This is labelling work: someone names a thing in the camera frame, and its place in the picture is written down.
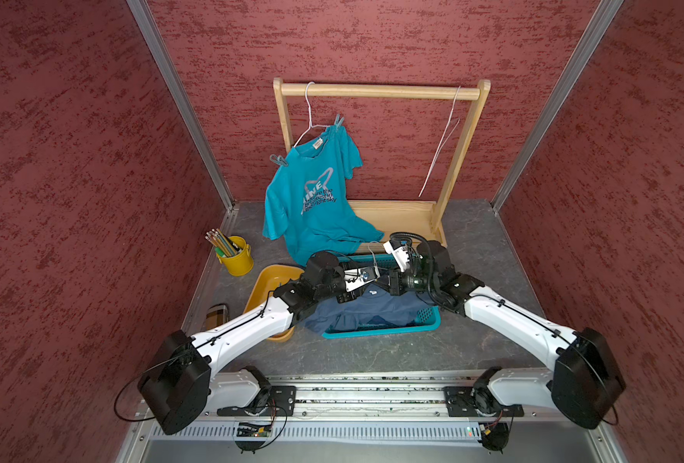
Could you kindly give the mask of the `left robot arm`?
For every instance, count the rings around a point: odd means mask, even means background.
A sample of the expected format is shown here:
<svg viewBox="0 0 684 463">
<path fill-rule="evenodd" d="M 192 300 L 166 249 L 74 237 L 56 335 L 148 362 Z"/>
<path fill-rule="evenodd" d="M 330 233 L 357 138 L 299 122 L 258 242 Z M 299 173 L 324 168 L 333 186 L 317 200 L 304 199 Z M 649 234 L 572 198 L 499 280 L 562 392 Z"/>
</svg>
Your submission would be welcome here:
<svg viewBox="0 0 684 463">
<path fill-rule="evenodd" d="M 331 298 L 350 298 L 380 276 L 377 266 L 350 269 L 329 252 L 314 254 L 298 279 L 273 289 L 257 308 L 212 330 L 189 336 L 178 330 L 164 339 L 137 390 L 162 431 L 173 435 L 206 409 L 245 408 L 264 389 L 263 376 L 244 368 L 223 373 L 234 359 L 315 313 Z"/>
</svg>

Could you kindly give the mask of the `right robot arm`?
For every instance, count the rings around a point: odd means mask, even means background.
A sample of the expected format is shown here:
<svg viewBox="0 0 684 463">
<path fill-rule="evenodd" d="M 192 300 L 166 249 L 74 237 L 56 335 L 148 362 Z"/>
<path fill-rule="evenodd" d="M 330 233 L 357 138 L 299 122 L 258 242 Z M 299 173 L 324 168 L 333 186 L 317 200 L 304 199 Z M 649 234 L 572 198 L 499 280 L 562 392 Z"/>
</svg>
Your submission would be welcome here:
<svg viewBox="0 0 684 463">
<path fill-rule="evenodd" d="M 394 233 L 384 250 L 398 266 L 388 276 L 390 289 L 424 292 L 440 308 L 493 329 L 541 362 L 535 372 L 485 370 L 471 389 L 480 415 L 496 417 L 511 406 L 542 407 L 594 429 L 616 411 L 626 382 L 600 332 L 577 331 L 507 300 L 475 277 L 456 271 L 438 241 Z"/>
</svg>

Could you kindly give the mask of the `grey clothespin on teal shoulder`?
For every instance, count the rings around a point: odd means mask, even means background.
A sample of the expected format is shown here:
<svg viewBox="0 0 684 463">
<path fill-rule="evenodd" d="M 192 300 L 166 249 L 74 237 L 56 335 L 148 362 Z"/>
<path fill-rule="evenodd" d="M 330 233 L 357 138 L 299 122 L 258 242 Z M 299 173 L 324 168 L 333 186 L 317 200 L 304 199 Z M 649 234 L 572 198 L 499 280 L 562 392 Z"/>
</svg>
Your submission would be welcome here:
<svg viewBox="0 0 684 463">
<path fill-rule="evenodd" d="M 272 163 L 278 165 L 279 167 L 288 167 L 289 163 L 285 157 L 282 155 L 275 155 L 271 154 L 269 156 L 269 159 L 272 161 Z"/>
</svg>

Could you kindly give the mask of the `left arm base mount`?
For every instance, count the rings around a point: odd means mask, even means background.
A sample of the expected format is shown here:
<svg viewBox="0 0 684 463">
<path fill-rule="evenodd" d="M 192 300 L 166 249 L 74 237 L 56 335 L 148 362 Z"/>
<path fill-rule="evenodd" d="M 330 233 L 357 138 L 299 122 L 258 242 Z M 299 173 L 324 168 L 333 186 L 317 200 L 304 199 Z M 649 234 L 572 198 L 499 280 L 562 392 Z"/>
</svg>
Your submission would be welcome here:
<svg viewBox="0 0 684 463">
<path fill-rule="evenodd" d="M 292 417 L 297 391 L 296 386 L 271 386 L 269 389 L 261 390 L 248 406 L 221 408 L 217 410 L 217 415 L 263 419 L 277 416 Z"/>
</svg>

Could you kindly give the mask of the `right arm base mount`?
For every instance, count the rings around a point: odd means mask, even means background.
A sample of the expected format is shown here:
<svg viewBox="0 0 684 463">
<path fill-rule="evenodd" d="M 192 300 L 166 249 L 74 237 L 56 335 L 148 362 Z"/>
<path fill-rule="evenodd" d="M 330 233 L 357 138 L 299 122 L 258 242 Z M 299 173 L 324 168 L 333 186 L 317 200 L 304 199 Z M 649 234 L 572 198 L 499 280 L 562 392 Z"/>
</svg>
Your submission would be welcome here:
<svg viewBox="0 0 684 463">
<path fill-rule="evenodd" d="M 495 420 L 499 417 L 521 418 L 521 405 L 501 405 L 487 389 L 450 386 L 444 388 L 444 403 L 450 418 L 479 418 Z"/>
</svg>

